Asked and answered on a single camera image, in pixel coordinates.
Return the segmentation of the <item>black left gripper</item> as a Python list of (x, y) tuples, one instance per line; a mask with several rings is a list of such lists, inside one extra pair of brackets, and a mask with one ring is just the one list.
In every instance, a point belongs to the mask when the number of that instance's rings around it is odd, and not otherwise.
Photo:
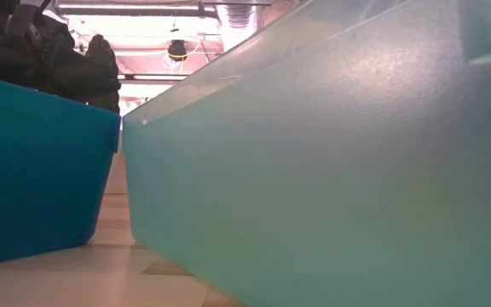
[(120, 88), (117, 74), (109, 64), (100, 63), (61, 44), (43, 46), (43, 92), (86, 102)]

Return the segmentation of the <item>blue plastic bin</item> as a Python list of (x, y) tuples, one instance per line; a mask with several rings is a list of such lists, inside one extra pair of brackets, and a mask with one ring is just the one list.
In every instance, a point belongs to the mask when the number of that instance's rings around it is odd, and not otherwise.
[(120, 117), (0, 81), (0, 262), (95, 233)]

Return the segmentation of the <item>light green translucent bin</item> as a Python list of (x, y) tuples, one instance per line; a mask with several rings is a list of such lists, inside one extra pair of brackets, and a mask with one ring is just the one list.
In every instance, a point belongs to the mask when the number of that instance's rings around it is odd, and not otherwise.
[(248, 307), (491, 307), (491, 0), (304, 0), (123, 125), (134, 238)]

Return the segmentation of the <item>tall green cactus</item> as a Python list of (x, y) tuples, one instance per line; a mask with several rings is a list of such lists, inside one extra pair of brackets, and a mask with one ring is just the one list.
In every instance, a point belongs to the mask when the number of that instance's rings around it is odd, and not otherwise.
[[(109, 66), (113, 78), (118, 78), (118, 65), (116, 56), (111, 49), (110, 43), (101, 35), (96, 34), (89, 42), (86, 56)], [(107, 111), (120, 114), (119, 93), (114, 91), (103, 96), (98, 96), (88, 100), (88, 104), (93, 107), (106, 109)]]

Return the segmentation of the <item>long ceiling light fixture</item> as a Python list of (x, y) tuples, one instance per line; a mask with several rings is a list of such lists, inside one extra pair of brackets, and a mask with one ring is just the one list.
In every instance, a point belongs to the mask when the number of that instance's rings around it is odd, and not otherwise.
[(131, 3), (110, 0), (55, 0), (55, 11), (65, 15), (194, 17), (218, 19), (217, 8), (202, 2)]

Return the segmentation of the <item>black ceiling lamp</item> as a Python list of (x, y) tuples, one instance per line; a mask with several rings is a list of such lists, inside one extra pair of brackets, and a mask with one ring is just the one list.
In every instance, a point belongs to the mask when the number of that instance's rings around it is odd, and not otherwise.
[(188, 57), (186, 44), (184, 40), (172, 40), (167, 49), (167, 55), (172, 61), (185, 61)]

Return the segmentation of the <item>silver ceiling air duct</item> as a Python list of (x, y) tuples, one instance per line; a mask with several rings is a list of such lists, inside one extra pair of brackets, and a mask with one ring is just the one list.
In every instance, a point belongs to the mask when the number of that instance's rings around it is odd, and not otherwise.
[(256, 6), (219, 4), (216, 9), (221, 22), (220, 35), (225, 52), (245, 41), (257, 31), (259, 12)]

